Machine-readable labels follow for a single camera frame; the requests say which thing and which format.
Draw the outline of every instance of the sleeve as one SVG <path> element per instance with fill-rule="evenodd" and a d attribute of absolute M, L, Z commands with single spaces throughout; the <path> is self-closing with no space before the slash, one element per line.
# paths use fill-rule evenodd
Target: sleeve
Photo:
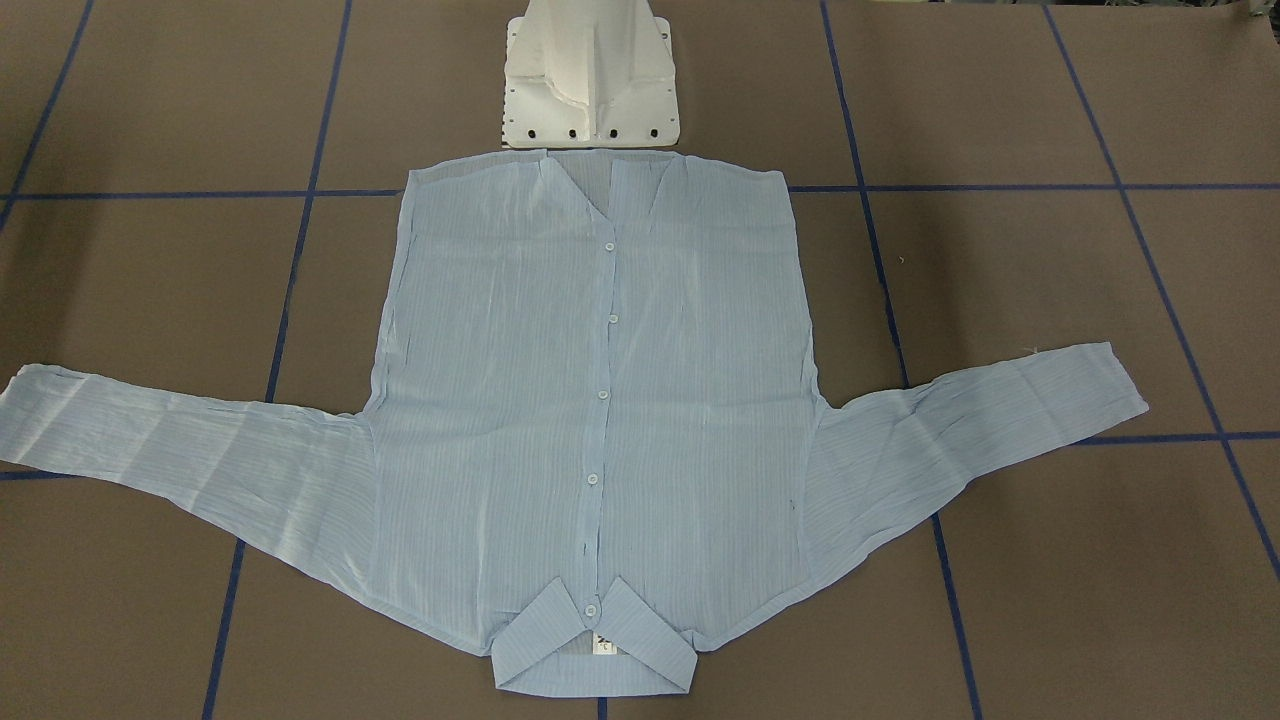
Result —
<path fill-rule="evenodd" d="M 960 370 L 828 409 L 805 484 L 812 589 L 924 521 L 978 475 L 1146 411 L 1110 343 Z"/>
<path fill-rule="evenodd" d="M 27 365 L 0 393 L 0 459 L 157 495 L 348 594 L 364 583 L 376 492 L 357 416 Z"/>

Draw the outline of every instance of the white label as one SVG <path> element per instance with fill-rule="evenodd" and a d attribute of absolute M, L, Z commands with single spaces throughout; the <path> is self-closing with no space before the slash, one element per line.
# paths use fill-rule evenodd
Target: white label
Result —
<path fill-rule="evenodd" d="M 591 633 L 591 655 L 617 655 L 618 647 L 609 641 L 602 638 L 596 633 Z"/>

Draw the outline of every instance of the brown tile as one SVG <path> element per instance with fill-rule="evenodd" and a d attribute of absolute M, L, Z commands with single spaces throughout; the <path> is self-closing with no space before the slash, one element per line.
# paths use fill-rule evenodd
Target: brown tile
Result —
<path fill-rule="evenodd" d="M 1280 430 L 1280 191 L 1133 192 L 1228 430 Z"/>
<path fill-rule="evenodd" d="M 1053 8 L 1125 182 L 1280 181 L 1280 49 L 1245 4 Z"/>
<path fill-rule="evenodd" d="M 1267 534 L 1275 543 L 1280 541 L 1280 439 L 1236 441 L 1231 443 L 1231 450 Z"/>
<path fill-rule="evenodd" d="M 101 480 L 0 483 L 6 717 L 192 717 L 234 541 Z"/>
<path fill-rule="evenodd" d="M 1115 192 L 872 199 L 911 382 L 1110 341 L 1151 411 L 1108 434 L 1211 432 Z"/>
<path fill-rule="evenodd" d="M 305 188 L 340 22 L 337 0 L 97 4 L 24 190 Z"/>
<path fill-rule="evenodd" d="M 792 184 L 854 182 L 840 96 L 817 3 L 655 0 L 671 20 L 686 155 Z"/>
<path fill-rule="evenodd" d="M 498 150 L 503 28 L 526 8 L 524 0 L 357 5 L 321 187 L 402 187 L 412 168 Z M 781 169 L 792 183 L 852 182 L 815 5 L 653 9 L 672 24 L 678 151 Z"/>
<path fill-rule="evenodd" d="M 255 550 L 244 555 L 218 717 L 595 717 L 594 700 L 498 691 L 453 650 Z"/>
<path fill-rule="evenodd" d="M 1275 575 L 1216 443 L 1061 450 L 943 524 L 988 716 L 1274 716 Z"/>
<path fill-rule="evenodd" d="M 867 182 L 1111 182 L 1039 8 L 832 3 L 831 22 Z"/>
<path fill-rule="evenodd" d="M 852 195 L 792 193 L 813 318 L 818 388 L 833 407 L 901 387 L 861 206 Z"/>
<path fill-rule="evenodd" d="M 289 310 L 276 401 L 356 413 L 369 400 L 399 197 L 320 197 Z"/>
<path fill-rule="evenodd" d="M 0 5 L 0 192 L 9 192 L 54 91 L 83 0 Z"/>
<path fill-rule="evenodd" d="M 699 656 L 687 696 L 609 701 L 612 720 L 972 717 L 928 524 L 831 588 Z"/>
<path fill-rule="evenodd" d="M 408 172 L 502 147 L 507 20 L 529 3 L 356 3 L 320 187 L 402 188 Z"/>
<path fill-rule="evenodd" d="M 301 205 L 19 202 L 0 237 L 0 378 L 52 363 L 261 398 Z"/>

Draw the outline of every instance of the shirt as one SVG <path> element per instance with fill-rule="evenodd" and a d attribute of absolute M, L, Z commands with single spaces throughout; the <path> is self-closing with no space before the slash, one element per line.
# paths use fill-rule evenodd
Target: shirt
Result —
<path fill-rule="evenodd" d="M 498 688 L 630 696 L 1146 409 L 1107 343 L 835 409 L 780 173 L 506 151 L 410 176 L 361 413 L 28 365 L 0 457 L 166 497 Z"/>

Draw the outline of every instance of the floor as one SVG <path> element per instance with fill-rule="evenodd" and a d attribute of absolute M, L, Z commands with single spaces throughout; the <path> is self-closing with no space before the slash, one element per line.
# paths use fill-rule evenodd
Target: floor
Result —
<path fill-rule="evenodd" d="M 664 698 L 495 691 L 486 660 L 165 501 L 0 466 L 0 716 L 1271 716 L 1267 22 L 652 4 L 673 28 L 677 150 L 792 184 L 833 405 L 1108 340 L 1151 413 L 979 479 Z M 498 147 L 524 5 L 0 5 L 0 377 L 44 361 L 360 409 L 398 188 Z"/>

